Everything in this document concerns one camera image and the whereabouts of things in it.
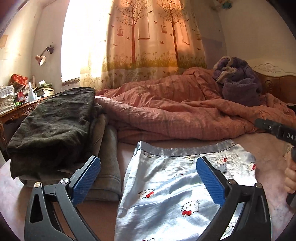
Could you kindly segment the person's right hand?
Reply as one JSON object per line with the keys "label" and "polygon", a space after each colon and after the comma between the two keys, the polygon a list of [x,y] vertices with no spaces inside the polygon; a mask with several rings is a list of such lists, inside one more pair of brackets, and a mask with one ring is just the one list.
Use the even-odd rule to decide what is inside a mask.
{"label": "person's right hand", "polygon": [[296,172],[295,162],[292,159],[287,160],[287,168],[285,170],[285,190],[293,194],[296,190]]}

